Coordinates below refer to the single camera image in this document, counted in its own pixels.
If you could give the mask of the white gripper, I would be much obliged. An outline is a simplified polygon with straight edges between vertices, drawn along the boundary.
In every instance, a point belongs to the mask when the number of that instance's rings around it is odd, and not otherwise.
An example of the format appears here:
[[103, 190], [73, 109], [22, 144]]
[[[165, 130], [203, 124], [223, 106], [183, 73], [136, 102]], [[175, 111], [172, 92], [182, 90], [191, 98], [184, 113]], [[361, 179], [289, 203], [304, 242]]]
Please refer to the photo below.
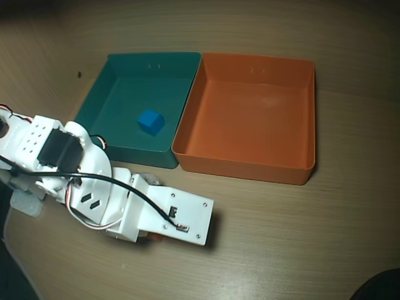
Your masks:
[[[132, 174], [129, 169], [114, 167], [112, 169], [112, 176], [114, 179], [132, 186], [144, 194], [148, 191], [149, 184], [145, 179], [140, 174]], [[138, 238], [146, 237], [148, 232], [138, 229], [138, 222], [146, 204], [147, 202], [139, 196], [113, 184], [105, 210], [105, 224], [117, 221], [118, 219], [121, 219], [121, 221], [106, 229], [106, 234], [113, 238], [133, 243]]]

